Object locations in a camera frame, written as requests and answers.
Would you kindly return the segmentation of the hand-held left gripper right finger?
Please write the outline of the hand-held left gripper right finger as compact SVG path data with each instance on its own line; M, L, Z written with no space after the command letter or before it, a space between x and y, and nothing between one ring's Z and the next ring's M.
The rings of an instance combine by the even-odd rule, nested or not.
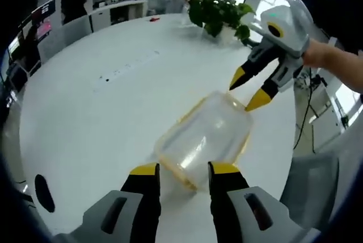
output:
M260 187L250 187L232 164L209 162L210 211L218 242L314 242L315 228L303 228L288 208Z

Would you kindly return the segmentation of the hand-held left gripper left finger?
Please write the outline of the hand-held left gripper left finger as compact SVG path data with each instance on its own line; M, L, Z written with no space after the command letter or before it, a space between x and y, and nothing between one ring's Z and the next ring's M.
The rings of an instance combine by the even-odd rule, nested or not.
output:
M112 190L84 214L82 224L53 242L155 242L160 203L160 165L134 168L120 190Z

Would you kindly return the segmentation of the person's right hand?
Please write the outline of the person's right hand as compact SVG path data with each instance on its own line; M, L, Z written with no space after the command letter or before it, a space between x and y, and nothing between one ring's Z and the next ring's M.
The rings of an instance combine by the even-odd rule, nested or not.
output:
M323 68L328 44L310 39L307 50L302 55L303 64L312 68Z

